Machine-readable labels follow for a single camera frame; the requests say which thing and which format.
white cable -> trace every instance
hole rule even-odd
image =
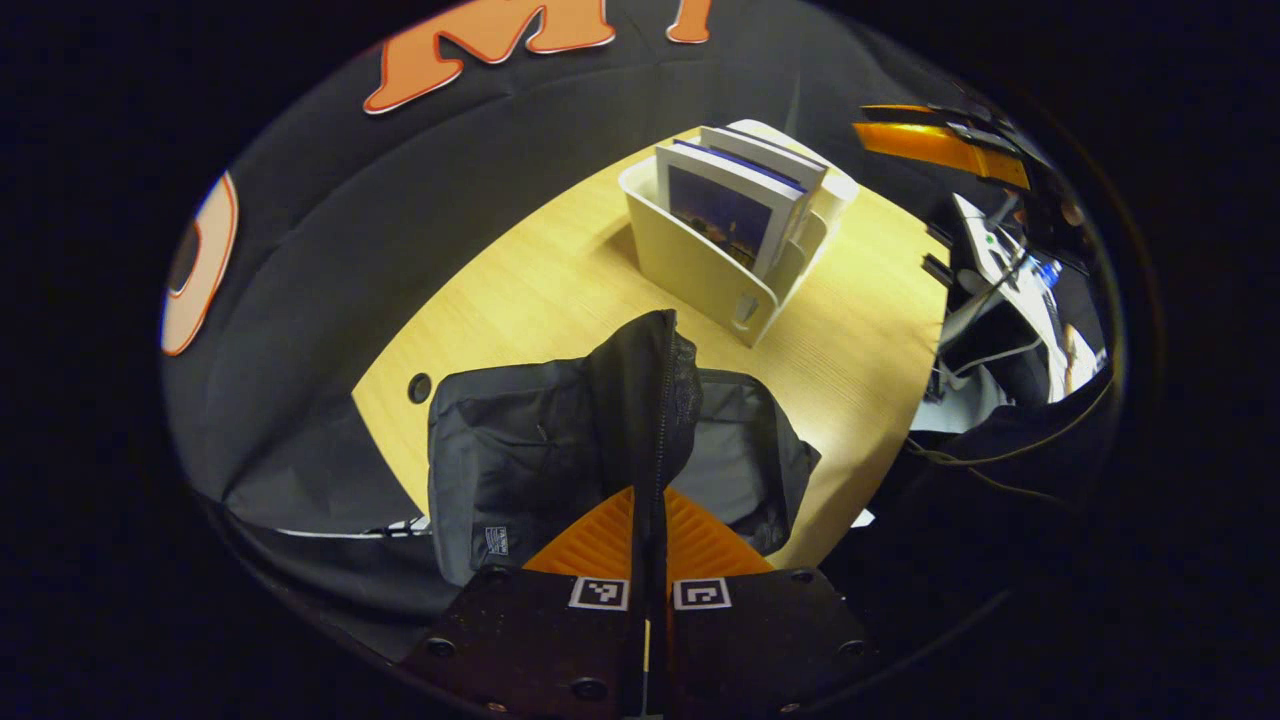
[[[979,357],[979,359],[977,359],[977,360],[974,360],[972,363],[965,363],[964,365],[960,366],[959,370],[951,370],[951,375],[952,377],[961,375],[961,374],[964,374],[965,370],[968,370],[969,368],[973,368],[974,365],[982,365],[983,363],[989,363],[992,360],[1000,360],[1001,357],[1009,357],[1010,355],[1019,355],[1019,354],[1027,352],[1028,350],[1036,350],[1037,347],[1039,347],[1039,345],[1042,342],[1044,342],[1044,341],[1042,338],[1037,337],[1036,342],[1033,342],[1030,345],[1024,345],[1023,347],[1015,347],[1014,350],[1006,350],[1004,352],[997,352],[995,355],[988,355],[987,357]]]
[[[1079,415],[1076,415],[1074,420],[1071,420],[1070,423],[1068,423],[1064,428],[1059,429],[1056,433],[1053,433],[1053,434],[1051,434],[1051,436],[1048,436],[1046,438],[1038,439],[1038,441],[1036,441],[1036,442],[1033,442],[1033,443],[1030,443],[1028,446],[1019,447],[1018,450],[1010,450],[1009,452],[1005,452],[1002,455],[996,455],[995,457],[978,457],[978,459],[974,459],[974,460],[960,460],[960,459],[957,459],[957,457],[955,457],[952,455],[947,455],[946,452],[941,452],[941,451],[937,451],[937,450],[924,450],[924,447],[922,447],[920,443],[915,442],[911,438],[906,438],[906,442],[911,446],[911,454],[913,455],[919,455],[920,457],[924,457],[925,460],[928,460],[929,462],[933,462],[934,465],[947,465],[947,466],[954,466],[954,468],[968,468],[968,466],[972,466],[972,465],[986,465],[987,462],[998,462],[1000,460],[1007,460],[1010,457],[1016,457],[1019,455],[1030,452],[1030,451],[1036,450],[1037,447],[1043,447],[1043,446],[1053,442],[1055,439],[1057,439],[1057,438],[1062,437],[1064,434],[1066,434],[1071,428],[1074,428],[1075,425],[1079,425],[1082,421],[1084,421],[1084,419],[1088,418],[1089,414],[1093,413],[1093,410],[1102,402],[1102,398],[1105,398],[1107,396],[1107,391],[1111,389],[1111,384],[1114,382],[1115,382],[1115,378],[1108,379],[1107,384],[1102,386],[1102,389],[1098,391],[1098,396],[1093,398],[1093,402],[1091,402],[1089,406],[1085,407],[1083,413],[1080,413]]]

orange lettering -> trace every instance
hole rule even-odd
[[[675,42],[696,45],[710,40],[707,29],[707,15],[712,12],[712,0],[680,0],[676,22],[667,28],[667,38]]]
[[[160,329],[160,348],[165,355],[179,355],[187,350],[191,341],[196,340],[200,325],[205,323],[205,314],[209,313],[209,305],[227,272],[238,218],[236,186],[232,184],[232,176],[224,173],[196,213],[200,249],[191,273],[182,287],[170,288],[165,297]]]
[[[462,74],[461,60],[440,56],[440,37],[448,37],[485,63],[497,64],[511,56],[520,36],[539,14],[541,27],[525,44],[532,53],[604,45],[616,35],[604,22],[604,0],[474,0],[384,44],[383,82],[365,100],[365,111],[385,113]]]

book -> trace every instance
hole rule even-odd
[[[774,174],[799,184],[805,192],[817,190],[827,174],[827,165],[817,160],[732,128],[703,128],[700,141],[703,147],[735,155],[754,165],[768,168]]]
[[[767,168],[676,141],[655,149],[664,210],[764,279],[804,188]]]
[[[741,158],[758,167],[768,168],[771,172],[783,176],[804,188],[805,196],[796,205],[795,214],[783,229],[783,242],[799,240],[804,232],[805,220],[809,219],[809,201],[813,199],[814,191],[822,184],[822,179],[827,176],[826,164],[763,137],[733,128],[703,128],[699,141],[708,149]],[[778,256],[781,256],[781,252],[782,246],[778,246]],[[778,258],[774,258],[771,264],[776,264],[777,260]]]

wooden table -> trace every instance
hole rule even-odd
[[[950,254],[923,223],[863,187],[804,286],[749,348],[639,272],[618,174],[652,151],[584,179],[494,241],[399,331],[352,397],[428,512],[430,402],[410,402],[415,374],[438,383],[462,370],[580,357],[627,320],[675,307],[699,366],[759,378],[822,452],[791,541],[769,557],[778,568],[817,565],[906,437],[946,310],[946,288],[920,263],[925,254],[947,263]]]

black bag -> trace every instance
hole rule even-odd
[[[428,496],[444,578],[522,566],[575,520],[632,484],[620,468],[669,462],[671,486],[760,553],[791,536],[819,454],[755,378],[694,365],[675,311],[623,325],[586,357],[457,373],[430,407]],[[662,356],[672,336],[675,361]],[[663,372],[685,374],[663,448]],[[648,457],[666,454],[662,460]]]

